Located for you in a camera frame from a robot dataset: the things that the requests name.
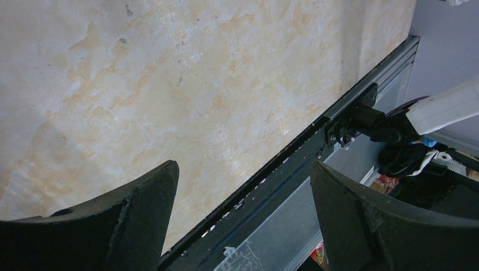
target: marble surface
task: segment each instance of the marble surface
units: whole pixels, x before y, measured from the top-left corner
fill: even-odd
[[[170,248],[408,35],[415,0],[5,0],[0,218],[177,160]]]

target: gray wall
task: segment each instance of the gray wall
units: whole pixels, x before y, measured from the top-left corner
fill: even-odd
[[[411,34],[421,41],[404,101],[441,93],[479,75],[479,0],[455,7],[417,0]],[[439,133],[479,150],[479,116]]]

